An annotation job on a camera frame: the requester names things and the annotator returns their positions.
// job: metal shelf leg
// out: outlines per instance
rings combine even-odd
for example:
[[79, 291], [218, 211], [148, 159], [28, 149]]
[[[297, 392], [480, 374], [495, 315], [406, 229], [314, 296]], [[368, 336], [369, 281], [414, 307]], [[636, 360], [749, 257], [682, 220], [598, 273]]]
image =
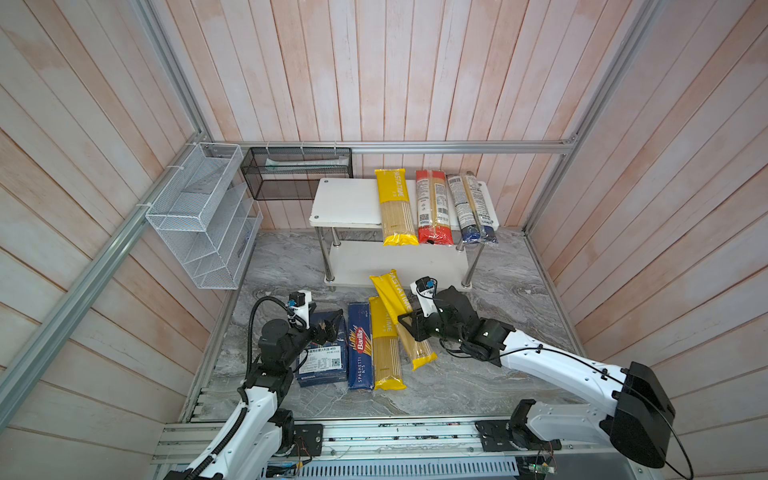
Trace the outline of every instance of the metal shelf leg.
[[478, 266], [478, 260], [480, 260], [480, 254], [482, 253], [482, 250], [485, 248], [485, 243], [480, 243], [480, 248], [478, 248], [478, 254], [475, 255], [475, 259], [472, 261], [472, 265], [469, 266], [469, 270], [467, 270], [466, 275], [464, 275], [464, 279], [462, 280], [462, 286], [464, 288], [471, 288], [472, 287], [472, 274], [475, 273], [475, 268]]
[[326, 243], [323, 241], [323, 228], [315, 227], [315, 233], [317, 233], [317, 241], [320, 242], [320, 251], [323, 252], [323, 263], [326, 266], [326, 282], [331, 283], [336, 278], [331, 271], [331, 263], [328, 259], [328, 252], [326, 251]]
[[333, 233], [333, 246], [341, 247], [341, 240], [339, 240], [339, 232], [336, 231], [335, 227], [331, 227], [331, 233]]

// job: red pasta package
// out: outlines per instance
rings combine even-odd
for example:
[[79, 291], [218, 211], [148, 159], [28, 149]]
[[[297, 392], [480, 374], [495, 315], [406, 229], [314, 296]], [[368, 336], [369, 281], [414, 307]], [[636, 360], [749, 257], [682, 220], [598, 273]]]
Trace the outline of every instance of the red pasta package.
[[453, 245], [445, 173], [436, 170], [416, 172], [416, 205], [419, 214], [419, 243]]

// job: white label sticker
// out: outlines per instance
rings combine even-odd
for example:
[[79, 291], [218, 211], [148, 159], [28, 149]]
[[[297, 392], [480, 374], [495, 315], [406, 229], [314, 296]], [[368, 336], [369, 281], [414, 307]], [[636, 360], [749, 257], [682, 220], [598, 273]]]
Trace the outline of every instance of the white label sticker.
[[341, 347], [338, 345], [310, 349], [299, 373], [317, 373], [341, 368]]
[[416, 201], [419, 205], [419, 227], [432, 225], [432, 205], [429, 202], [429, 178], [416, 181]]
[[469, 206], [469, 199], [467, 198], [467, 193], [464, 191], [464, 182], [462, 181], [462, 178], [459, 176], [450, 177], [448, 179], [448, 186], [451, 188], [451, 195], [453, 195], [453, 204], [456, 207], [458, 225], [461, 228], [476, 225], [475, 215], [472, 213], [472, 208]]
[[475, 209], [477, 209], [480, 224], [486, 227], [493, 227], [491, 216], [488, 215], [488, 208], [485, 206], [485, 198], [482, 196], [480, 183], [478, 183], [474, 175], [465, 175], [465, 180], [467, 185], [469, 185], [469, 191], [472, 192], [472, 199], [475, 201]]
[[435, 183], [435, 206], [437, 207], [437, 224], [448, 226], [451, 224], [451, 218], [448, 216], [448, 194], [445, 192], [445, 185]]

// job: metal grate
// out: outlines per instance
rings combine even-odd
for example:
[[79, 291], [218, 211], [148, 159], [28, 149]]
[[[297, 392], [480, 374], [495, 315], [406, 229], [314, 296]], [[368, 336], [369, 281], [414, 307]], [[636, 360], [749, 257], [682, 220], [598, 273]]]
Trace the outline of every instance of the metal grate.
[[222, 290], [232, 290], [237, 288], [237, 284], [240, 282], [240, 277], [245, 270], [246, 256], [253, 246], [253, 242], [256, 239], [256, 232], [259, 230], [262, 219], [263, 215], [261, 212], [259, 212], [259, 216], [256, 218], [249, 217], [245, 219], [243, 227], [240, 229], [233, 242], [232, 249], [227, 256], [227, 261], [224, 263], [224, 266], [217, 270], [212, 270], [203, 276], [198, 276], [192, 279], [198, 288]]
[[202, 232], [243, 161], [240, 145], [198, 144], [147, 212], [155, 230]]
[[297, 478], [378, 480], [384, 478], [484, 478], [519, 475], [515, 457], [392, 458], [380, 460], [316, 460]]
[[170, 251], [198, 288], [236, 289], [243, 275], [244, 257], [263, 215], [248, 217], [253, 199], [245, 183], [230, 188], [203, 232], [158, 230]]
[[312, 200], [319, 179], [352, 178], [352, 151], [333, 147], [252, 147], [241, 170], [256, 200]]

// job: wooden wall panel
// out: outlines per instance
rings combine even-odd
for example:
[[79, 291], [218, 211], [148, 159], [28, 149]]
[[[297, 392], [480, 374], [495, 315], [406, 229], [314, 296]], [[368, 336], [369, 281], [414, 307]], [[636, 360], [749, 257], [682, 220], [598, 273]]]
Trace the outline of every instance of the wooden wall panel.
[[[483, 141], [570, 137], [642, 1], [153, 3], [217, 140]], [[237, 113], [252, 106], [260, 132]], [[367, 154], [353, 164], [363, 177], [475, 171], [501, 222], [520, 227], [558, 158]], [[271, 227], [308, 226], [306, 201], [263, 208]]]
[[[0, 6], [1, 370], [193, 133], [135, 15]], [[147, 232], [0, 435], [0, 477], [140, 478], [221, 302]]]
[[652, 366], [702, 477], [768, 472], [766, 27], [762, 0], [670, 2], [531, 232], [588, 355]]

